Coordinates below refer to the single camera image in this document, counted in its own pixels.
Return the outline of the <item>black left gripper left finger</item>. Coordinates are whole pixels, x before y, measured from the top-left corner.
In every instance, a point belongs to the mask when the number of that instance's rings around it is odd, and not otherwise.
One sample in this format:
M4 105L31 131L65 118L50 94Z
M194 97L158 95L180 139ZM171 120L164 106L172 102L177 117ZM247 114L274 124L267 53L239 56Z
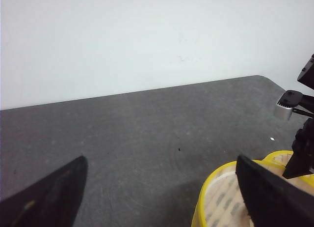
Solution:
M2 227L71 227L80 208L88 162L79 156L0 202Z

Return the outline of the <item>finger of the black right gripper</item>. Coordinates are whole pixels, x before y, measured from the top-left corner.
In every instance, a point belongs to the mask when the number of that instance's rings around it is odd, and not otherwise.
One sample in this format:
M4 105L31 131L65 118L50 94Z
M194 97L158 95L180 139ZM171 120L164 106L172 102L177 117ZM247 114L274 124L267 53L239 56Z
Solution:
M292 179L314 173L314 150L294 149L288 161L283 177Z

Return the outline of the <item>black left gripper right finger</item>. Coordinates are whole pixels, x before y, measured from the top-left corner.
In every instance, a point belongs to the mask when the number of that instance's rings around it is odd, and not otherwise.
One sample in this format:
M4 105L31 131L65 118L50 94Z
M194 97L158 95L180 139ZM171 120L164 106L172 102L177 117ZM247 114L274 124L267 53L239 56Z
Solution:
M256 227L312 227L314 196L248 157L236 161L239 189Z

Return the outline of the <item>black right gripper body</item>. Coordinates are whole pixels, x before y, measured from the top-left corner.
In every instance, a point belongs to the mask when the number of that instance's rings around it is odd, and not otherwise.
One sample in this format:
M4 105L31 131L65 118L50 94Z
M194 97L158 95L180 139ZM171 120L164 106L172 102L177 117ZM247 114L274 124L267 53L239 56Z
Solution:
M297 81L310 89L314 88L314 57L311 57L302 68ZM300 159L300 163L307 168L314 167L314 97L303 94L298 105L307 110L294 109L297 114L306 115L309 119L304 122L303 128L299 129L295 135L292 149L294 154Z

